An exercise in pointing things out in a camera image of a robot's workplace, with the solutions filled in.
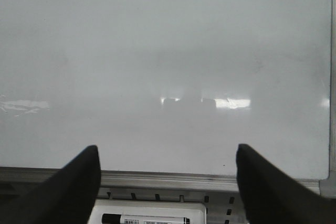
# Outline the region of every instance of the white surface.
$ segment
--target white surface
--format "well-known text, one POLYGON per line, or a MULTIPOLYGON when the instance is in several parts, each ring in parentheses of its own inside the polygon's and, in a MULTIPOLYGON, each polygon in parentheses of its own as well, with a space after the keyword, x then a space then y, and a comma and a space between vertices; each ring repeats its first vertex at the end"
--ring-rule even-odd
POLYGON ((0 0, 0 165, 328 175, 331 0, 0 0))
POLYGON ((96 200, 88 224, 101 223, 103 214, 186 217, 191 224, 206 224, 206 208, 201 203, 96 200))

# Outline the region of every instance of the marker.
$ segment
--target marker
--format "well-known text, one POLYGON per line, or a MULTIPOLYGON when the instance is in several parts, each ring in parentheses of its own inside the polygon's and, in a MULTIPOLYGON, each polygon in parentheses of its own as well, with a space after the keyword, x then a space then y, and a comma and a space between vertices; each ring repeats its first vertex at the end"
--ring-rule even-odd
POLYGON ((190 224, 190 219, 185 217, 103 214, 101 222, 103 224, 190 224))

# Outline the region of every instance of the whiteboard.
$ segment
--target whiteboard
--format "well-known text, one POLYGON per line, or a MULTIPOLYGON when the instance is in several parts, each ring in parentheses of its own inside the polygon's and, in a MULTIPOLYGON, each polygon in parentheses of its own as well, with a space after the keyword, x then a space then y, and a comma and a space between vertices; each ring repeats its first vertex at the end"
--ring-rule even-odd
POLYGON ((0 0, 0 166, 328 176, 331 0, 0 0))

